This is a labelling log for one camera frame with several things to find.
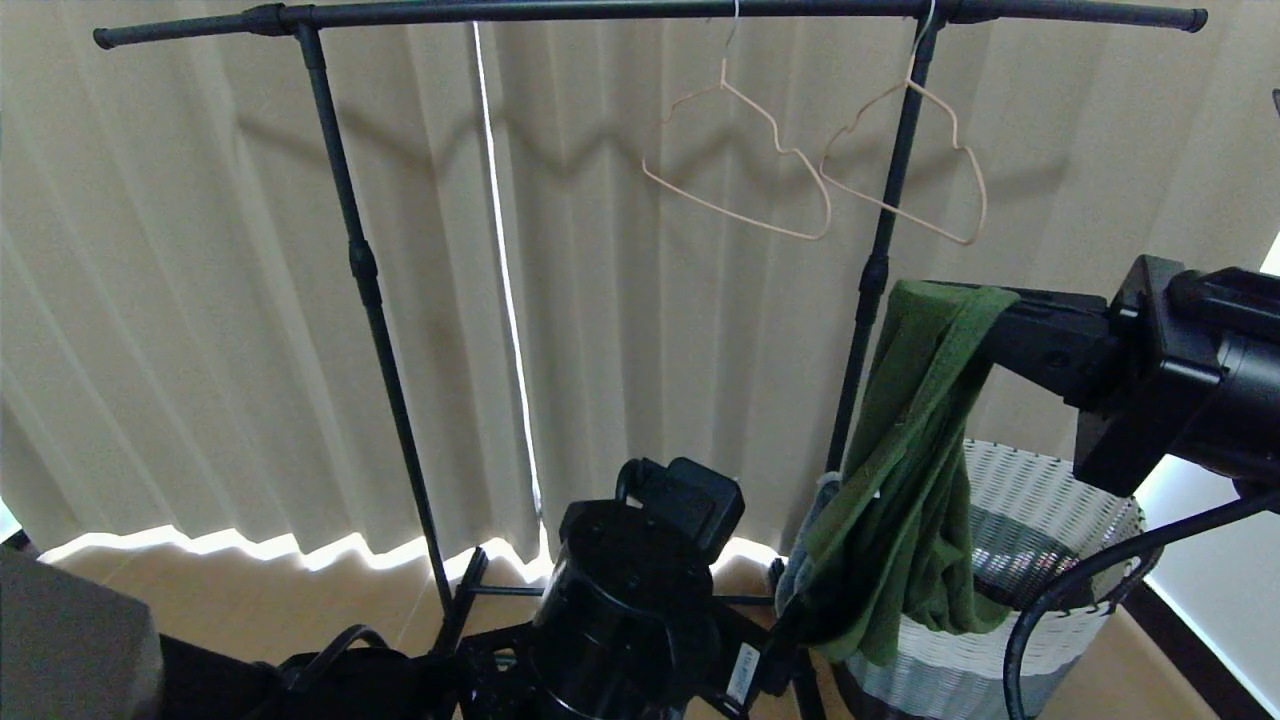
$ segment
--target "wooden floor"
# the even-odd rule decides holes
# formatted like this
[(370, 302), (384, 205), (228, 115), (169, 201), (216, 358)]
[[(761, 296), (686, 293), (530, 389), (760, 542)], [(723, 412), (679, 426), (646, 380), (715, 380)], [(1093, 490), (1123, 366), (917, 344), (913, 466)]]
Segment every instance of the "wooden floor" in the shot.
[[(440, 605), (426, 562), (389, 570), (370, 569), (349, 552), (316, 571), (298, 556), (259, 561), (230, 548), (207, 555), (175, 546), (120, 551), (81, 550), (58, 566), (147, 602), (160, 632), (242, 660), (280, 662), (324, 647), (355, 623), (372, 625), (408, 655), (425, 653), (435, 638)], [(513, 568), (495, 560), (486, 583), (520, 584)], [(765, 589), (764, 571), (748, 560), (717, 577), (730, 593)], [(536, 600), (483, 596), (476, 598), (467, 633), (529, 619)], [(756, 620), (772, 614), (754, 609)], [(849, 717), (827, 667), (817, 661), (828, 717)], [(695, 701), (692, 719), (719, 717)], [(756, 720), (796, 717), (790, 693), (762, 696), (751, 710)], [(1059, 688), (1044, 720), (1202, 720), (1215, 717), (1204, 701), (1161, 655), (1124, 611), (1114, 616)]]

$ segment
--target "laundry basket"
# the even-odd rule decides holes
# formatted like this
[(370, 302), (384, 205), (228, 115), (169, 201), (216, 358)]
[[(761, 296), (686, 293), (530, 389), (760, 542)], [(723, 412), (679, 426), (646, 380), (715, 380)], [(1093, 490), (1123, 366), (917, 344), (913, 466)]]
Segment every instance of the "laundry basket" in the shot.
[[(1043, 583), (1098, 550), (1139, 534), (1144, 519), (1119, 498), (1071, 475), (1071, 464), (1012, 447), (965, 442), (972, 484), (973, 566), (979, 592), (1015, 610)], [(1023, 662), (1027, 715), (1038, 715), (1157, 553), (1117, 565), (1046, 614)], [(954, 635), (902, 618), (897, 657), (887, 667), (855, 655), (837, 685), (858, 720), (1005, 719), (1005, 643), (1018, 612), (996, 630)]]

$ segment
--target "clothes hanger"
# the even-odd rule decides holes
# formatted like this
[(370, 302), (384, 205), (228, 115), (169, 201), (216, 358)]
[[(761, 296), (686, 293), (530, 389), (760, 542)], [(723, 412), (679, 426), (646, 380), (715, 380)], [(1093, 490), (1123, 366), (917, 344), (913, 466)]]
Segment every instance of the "clothes hanger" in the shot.
[(772, 231), (772, 232), (776, 232), (776, 233), (786, 234), (786, 236), (790, 236), (790, 237), (797, 237), (800, 240), (822, 240), (823, 236), (827, 234), (827, 231), (831, 229), (831, 195), (827, 192), (827, 184), (822, 182), (822, 177), (818, 174), (818, 170), (814, 169), (813, 163), (809, 161), (809, 158), (806, 158), (804, 152), (796, 150), (795, 147), (782, 147), (782, 140), (780, 137), (781, 133), (778, 132), (778, 122), (773, 118), (773, 115), (771, 115), (764, 108), (762, 108), (759, 104), (756, 104), (754, 100), (751, 100), (746, 95), (742, 95), (741, 91), (739, 91), (736, 87), (733, 87), (732, 85), (728, 83), (728, 46), (730, 46), (731, 42), (733, 42), (733, 33), (737, 31), (737, 23), (741, 19), (740, 10), (741, 10), (741, 8), (740, 8), (740, 0), (733, 0), (733, 26), (730, 28), (728, 37), (724, 40), (724, 55), (721, 58), (721, 77), (719, 77), (719, 82), (716, 83), (716, 85), (713, 85), (713, 86), (704, 87), (703, 90), (699, 90), (696, 92), (690, 92), (689, 95), (685, 95), (685, 96), (680, 97), (678, 100), (676, 100), (675, 102), (672, 102), (671, 108), (667, 110), (667, 114), (662, 118), (662, 120), (658, 122), (657, 127), (660, 128), (662, 126), (669, 123), (672, 115), (675, 115), (675, 113), (676, 113), (676, 108), (680, 108), (685, 102), (689, 102), (691, 100), (701, 97), (703, 95), (709, 95), (709, 94), (713, 94), (713, 92), (721, 92), (721, 91), (723, 91), (723, 92), (728, 92), (733, 97), (737, 97), (739, 100), (741, 100), (742, 102), (745, 102), (749, 108), (751, 108), (753, 110), (755, 110), (756, 113), (759, 113), (760, 115), (763, 115), (765, 120), (769, 122), (769, 128), (772, 128), (772, 131), (773, 131), (773, 149), (774, 149), (774, 151), (777, 151), (778, 155), (795, 155), (796, 158), (800, 158), (800, 161), (804, 163), (805, 169), (809, 170), (809, 174), (813, 177), (814, 184), (818, 187), (818, 191), (822, 193), (822, 204), (823, 204), (823, 208), (826, 209), (826, 218), (823, 219), (822, 229), (818, 233), (815, 233), (815, 234), (804, 233), (804, 232), (799, 232), (799, 231), (794, 231), (794, 229), (788, 229), (788, 228), (782, 228), (782, 227), (778, 227), (778, 225), (773, 225), (773, 224), (765, 223), (763, 220), (756, 220), (755, 218), (748, 218), (746, 215), (735, 213), (735, 211), (732, 211), (732, 210), (730, 210), (727, 208), (721, 208), (719, 205), (716, 205), (713, 202), (703, 200), (701, 197), (698, 197), (696, 195), (694, 195), (694, 193), (691, 193), (691, 192), (689, 192), (686, 190), (678, 188), (675, 184), (667, 182), (666, 179), (658, 177), (657, 173), (654, 173), (653, 170), (649, 169), (649, 161), (643, 155), (640, 158), (640, 169), (644, 170), (644, 174), (649, 176), (649, 179), (657, 182), (658, 184), (663, 186), (664, 188), (667, 188), (667, 190), (669, 190), (672, 192), (676, 192), (678, 195), (682, 195), (682, 196), (687, 197), (689, 200), (692, 200), (694, 202), (698, 202), (703, 208), (708, 208), (708, 209), (716, 210), (717, 213), (721, 213), (723, 215), (728, 215), (730, 218), (733, 218), (735, 220), (741, 220), (744, 223), (755, 225), (758, 228), (764, 228), (767, 231)]
[[(838, 187), (840, 190), (844, 190), (845, 192), (855, 197), (860, 197), (863, 200), (867, 200), (868, 202), (879, 205), (882, 209), (888, 210), (890, 213), (893, 213), (900, 218), (911, 220), (918, 225), (928, 228), (929, 231), (936, 232), (952, 242), (968, 246), (972, 245), (973, 241), (978, 238), (978, 233), (982, 232), (982, 227), (987, 223), (987, 182), (982, 177), (982, 168), (978, 165), (978, 156), (974, 154), (973, 149), (969, 147), (968, 145), (960, 145), (960, 119), (956, 117), (956, 111), (952, 110), (951, 105), (947, 105), (941, 97), (929, 92), (928, 90), (924, 88), (924, 86), (911, 79), (911, 70), (915, 68), (915, 56), (916, 51), (919, 51), (920, 49), (920, 40), (924, 37), (925, 28), (928, 28), (933, 23), (933, 13), (936, 9), (937, 9), (937, 0), (932, 0), (929, 3), (929, 14), (925, 17), (924, 20), (924, 27), (915, 36), (915, 42), (911, 45), (911, 61), (908, 63), (906, 67), (906, 79), (899, 82), (893, 87), (890, 87), (884, 92), (877, 95), (870, 102), (859, 108), (858, 113), (854, 115), (854, 122), (840, 128), (838, 131), (836, 131), (836, 135), (831, 136), (831, 140), (827, 141), (827, 147), (823, 149), (822, 151), (822, 161), (818, 163), (818, 173), (822, 176), (823, 179), (826, 179), (831, 184)], [(859, 192), (849, 187), (847, 184), (841, 183), (829, 174), (827, 174), (827, 159), (831, 156), (831, 146), (835, 145), (841, 136), (852, 135), (854, 129), (858, 128), (858, 123), (863, 119), (863, 115), (867, 113), (867, 110), (872, 108), (872, 105), (876, 105), (881, 100), (884, 100), (886, 97), (893, 95), (900, 90), (908, 90), (908, 88), (919, 92), (922, 97), (924, 97), (929, 102), (933, 102), (938, 108), (946, 110), (947, 115), (951, 118), (951, 149), (963, 151), (965, 154), (965, 156), (969, 159), (969, 165), (973, 168), (973, 177), (978, 181), (978, 195), (982, 197), (982, 206), (980, 210), (978, 211), (978, 224), (977, 227), (974, 227), (973, 233), (970, 233), (969, 237), (966, 238), (963, 238), (950, 231), (945, 231), (925, 219), (918, 218), (908, 213), (906, 210), (895, 208), (878, 197), (873, 197), (864, 192)]]

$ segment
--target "garment rack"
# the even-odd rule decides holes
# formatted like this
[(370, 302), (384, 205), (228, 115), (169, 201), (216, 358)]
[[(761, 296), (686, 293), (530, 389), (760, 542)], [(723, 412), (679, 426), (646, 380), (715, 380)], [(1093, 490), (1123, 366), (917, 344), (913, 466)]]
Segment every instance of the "garment rack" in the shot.
[[(457, 647), (463, 625), (477, 594), (539, 596), (541, 588), (486, 585), (483, 583), (489, 559), (476, 547), (466, 573), (458, 582), (456, 593), (451, 591), (444, 574), (444, 560), (431, 515), (422, 468), (408, 419), (408, 407), (401, 387), (399, 372), (387, 331), (381, 291), (378, 286), (378, 264), (372, 249), (365, 240), (356, 206), (347, 154), (342, 143), (338, 115), (325, 67), (320, 31), (325, 28), (436, 24), (460, 22), (529, 22), (529, 20), (588, 20), (588, 19), (654, 19), (654, 18), (717, 18), (733, 17), (913, 17), (916, 18), (915, 64), (911, 79), (924, 86), (929, 63), (937, 45), (938, 32), (951, 24), (972, 24), (1000, 18), (1025, 18), (1046, 20), (1071, 20), (1121, 26), (1161, 27), (1197, 32), (1208, 20), (1204, 9), (1160, 8), (1096, 3), (1087, 0), (426, 0), (403, 3), (370, 3), (348, 5), (260, 5), (242, 13), (192, 18), (163, 23), (148, 23), (118, 28), (97, 28), (93, 41), (104, 50), (122, 45), (201, 37), (214, 35), (250, 33), (268, 37), (292, 36), (302, 50), (303, 64), (311, 78), (311, 91), (324, 133), (325, 151), (338, 191), (347, 229), (347, 254), (361, 302), (369, 315), (369, 325), (378, 352), (378, 364), (390, 404), (396, 432), (399, 438), (404, 465), (422, 534), (426, 538), (428, 560), (440, 596), (443, 621), (433, 646), (433, 652), (448, 652)], [(906, 90), (899, 114), (897, 131), (888, 173), (884, 179), (883, 201), (899, 206), (906, 182), (911, 145), (915, 141), (920, 118), (922, 96)], [(854, 314), (854, 332), (849, 360), (841, 383), (840, 401), (832, 424), (831, 445), (826, 469), (840, 470), (849, 439), (858, 388), (870, 343), (872, 328), (879, 314), (881, 297), (888, 282), (888, 250), (893, 240), (897, 215), (881, 210), (870, 254), (863, 265), (858, 283), (858, 306)], [(769, 577), (777, 582), (781, 562), (774, 561)], [(773, 605), (769, 596), (719, 596), (733, 605)], [(796, 655), (792, 685), (804, 720), (823, 719), (822, 697), (817, 676), (806, 651)]]

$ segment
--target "green garment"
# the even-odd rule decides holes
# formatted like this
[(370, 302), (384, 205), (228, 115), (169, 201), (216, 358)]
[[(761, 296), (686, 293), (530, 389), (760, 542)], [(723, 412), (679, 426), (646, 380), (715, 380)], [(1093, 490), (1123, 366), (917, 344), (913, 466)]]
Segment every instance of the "green garment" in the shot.
[(993, 287), (893, 287), (844, 486), (804, 536), (817, 577), (805, 600), (820, 621), (805, 634), (829, 660), (891, 662), (904, 614), (984, 633), (1009, 612), (974, 591), (964, 429), (991, 372), (974, 355), (1016, 300)]

